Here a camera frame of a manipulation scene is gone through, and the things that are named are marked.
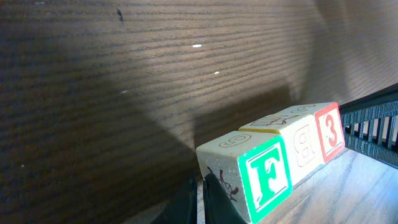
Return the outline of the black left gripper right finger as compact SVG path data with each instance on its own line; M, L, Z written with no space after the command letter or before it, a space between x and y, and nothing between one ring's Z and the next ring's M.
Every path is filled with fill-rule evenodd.
M214 174L205 176L203 200L206 224L247 224L236 211Z

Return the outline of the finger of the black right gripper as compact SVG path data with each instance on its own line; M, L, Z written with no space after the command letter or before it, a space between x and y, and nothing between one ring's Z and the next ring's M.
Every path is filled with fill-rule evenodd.
M346 148L397 168L397 84L340 106Z

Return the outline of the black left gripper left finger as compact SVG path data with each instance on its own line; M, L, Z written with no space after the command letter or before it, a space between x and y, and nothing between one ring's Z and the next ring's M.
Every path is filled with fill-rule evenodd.
M197 224L197 190L191 175L151 224Z

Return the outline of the green F wooden block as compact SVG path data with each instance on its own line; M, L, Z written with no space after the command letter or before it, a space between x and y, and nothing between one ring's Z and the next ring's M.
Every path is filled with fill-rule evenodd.
M258 223L293 191L283 137L232 131L196 148L202 176L216 175L248 223Z

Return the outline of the red 3 wooden block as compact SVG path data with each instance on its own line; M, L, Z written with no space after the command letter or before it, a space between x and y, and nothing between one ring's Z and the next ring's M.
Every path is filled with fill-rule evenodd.
M279 113L300 116L311 114L314 117L324 163L330 162L345 147L337 102L295 105Z

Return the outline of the plain yellowish wooden block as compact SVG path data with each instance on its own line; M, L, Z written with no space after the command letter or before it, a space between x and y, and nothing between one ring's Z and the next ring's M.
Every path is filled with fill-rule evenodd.
M270 114L241 126L239 130L283 137L293 185L323 163L315 118L310 114Z

